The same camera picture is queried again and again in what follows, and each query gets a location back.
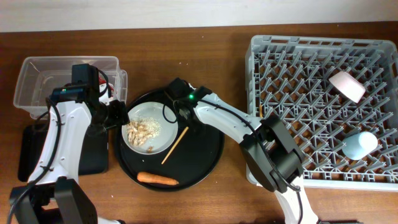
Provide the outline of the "rice and nut shell scraps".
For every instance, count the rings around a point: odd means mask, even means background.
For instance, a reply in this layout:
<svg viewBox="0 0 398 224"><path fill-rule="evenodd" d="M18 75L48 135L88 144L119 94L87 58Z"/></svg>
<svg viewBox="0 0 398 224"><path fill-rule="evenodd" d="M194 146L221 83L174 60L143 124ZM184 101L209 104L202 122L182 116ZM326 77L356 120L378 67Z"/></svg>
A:
<svg viewBox="0 0 398 224"><path fill-rule="evenodd" d="M161 130L160 123L151 117L134 119L126 125L127 143L132 147L143 147L146 153L154 151L154 146L144 146L144 144L159 136Z"/></svg>

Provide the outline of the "wooden chopstick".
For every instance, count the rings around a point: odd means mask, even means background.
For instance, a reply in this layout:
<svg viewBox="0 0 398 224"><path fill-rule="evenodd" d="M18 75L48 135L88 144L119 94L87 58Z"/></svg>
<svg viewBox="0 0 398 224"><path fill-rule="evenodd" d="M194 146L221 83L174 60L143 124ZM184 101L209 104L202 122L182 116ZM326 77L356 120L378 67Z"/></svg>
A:
<svg viewBox="0 0 398 224"><path fill-rule="evenodd" d="M262 105L261 105L261 103L259 104L259 117L260 118L263 118L263 109L262 109Z"/></svg>
<svg viewBox="0 0 398 224"><path fill-rule="evenodd" d="M185 129L181 132L180 136L177 138L177 140L174 142L172 148L170 149L170 151L167 153L167 155L164 157L163 161L161 162L161 164L163 165L167 159L170 157L171 153L173 153L173 151L175 150L175 148L177 147L177 145L179 144L179 142L181 141L181 139L184 137L184 135L187 133L187 131L189 130L189 127L185 127Z"/></svg>

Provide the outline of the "red snack wrapper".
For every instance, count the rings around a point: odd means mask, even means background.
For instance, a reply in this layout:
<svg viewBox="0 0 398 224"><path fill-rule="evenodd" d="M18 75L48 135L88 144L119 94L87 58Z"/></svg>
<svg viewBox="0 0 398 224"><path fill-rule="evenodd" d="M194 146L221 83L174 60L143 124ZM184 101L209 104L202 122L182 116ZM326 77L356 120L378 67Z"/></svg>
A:
<svg viewBox="0 0 398 224"><path fill-rule="evenodd" d="M106 80L102 77L99 77L99 91L103 92L106 88ZM112 83L109 83L108 90L111 91L111 94L114 92L114 85Z"/></svg>

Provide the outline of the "orange carrot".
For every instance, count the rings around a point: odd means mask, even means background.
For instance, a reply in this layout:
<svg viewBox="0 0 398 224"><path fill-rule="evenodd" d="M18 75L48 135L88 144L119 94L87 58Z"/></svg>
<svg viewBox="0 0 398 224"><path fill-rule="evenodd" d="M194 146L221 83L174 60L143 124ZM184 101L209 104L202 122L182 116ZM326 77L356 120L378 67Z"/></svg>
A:
<svg viewBox="0 0 398 224"><path fill-rule="evenodd" d="M148 172L139 172L137 174L137 180L139 182L150 183L150 184L163 184L163 185L178 185L179 184L179 182L175 179L151 174Z"/></svg>

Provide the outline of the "light blue cup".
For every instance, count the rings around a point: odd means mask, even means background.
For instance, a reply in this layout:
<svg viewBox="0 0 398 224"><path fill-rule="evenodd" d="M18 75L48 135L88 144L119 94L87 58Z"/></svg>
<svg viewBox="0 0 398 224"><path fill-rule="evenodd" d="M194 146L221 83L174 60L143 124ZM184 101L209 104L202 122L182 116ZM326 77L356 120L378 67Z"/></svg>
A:
<svg viewBox="0 0 398 224"><path fill-rule="evenodd" d="M364 131L345 138L343 143L344 155L352 160L360 160L377 148L378 139L373 133Z"/></svg>

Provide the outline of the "white tissue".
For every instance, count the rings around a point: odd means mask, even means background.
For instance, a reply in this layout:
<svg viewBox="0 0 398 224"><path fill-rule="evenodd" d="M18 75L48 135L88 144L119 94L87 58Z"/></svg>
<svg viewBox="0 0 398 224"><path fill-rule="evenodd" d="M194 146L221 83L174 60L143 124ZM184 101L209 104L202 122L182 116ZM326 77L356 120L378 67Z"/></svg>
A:
<svg viewBox="0 0 398 224"><path fill-rule="evenodd" d="M109 97L108 95L103 95L99 98L99 101L104 103L105 105L109 105L111 101L113 101L113 97Z"/></svg>

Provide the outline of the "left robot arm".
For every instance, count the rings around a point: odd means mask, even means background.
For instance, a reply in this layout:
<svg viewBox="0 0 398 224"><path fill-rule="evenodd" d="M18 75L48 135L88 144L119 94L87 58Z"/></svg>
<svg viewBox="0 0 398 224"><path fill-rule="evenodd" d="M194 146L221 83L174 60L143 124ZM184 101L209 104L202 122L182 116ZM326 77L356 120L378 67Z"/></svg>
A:
<svg viewBox="0 0 398 224"><path fill-rule="evenodd" d="M104 103L109 87L100 88L103 71L90 64L72 66L72 80L46 99L49 129L27 185L10 194L7 222L109 223L78 184L78 170L88 128L95 134L128 124L126 105Z"/></svg>

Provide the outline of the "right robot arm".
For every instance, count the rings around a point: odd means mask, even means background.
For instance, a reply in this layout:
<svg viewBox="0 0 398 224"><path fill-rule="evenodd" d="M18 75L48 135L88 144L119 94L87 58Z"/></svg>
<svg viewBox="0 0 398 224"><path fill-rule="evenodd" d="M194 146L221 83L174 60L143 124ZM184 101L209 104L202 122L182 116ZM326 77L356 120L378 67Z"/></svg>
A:
<svg viewBox="0 0 398 224"><path fill-rule="evenodd" d="M260 118L180 78L165 89L179 118L210 125L235 140L254 179L275 193L286 223L318 223L303 186L305 156L276 116Z"/></svg>

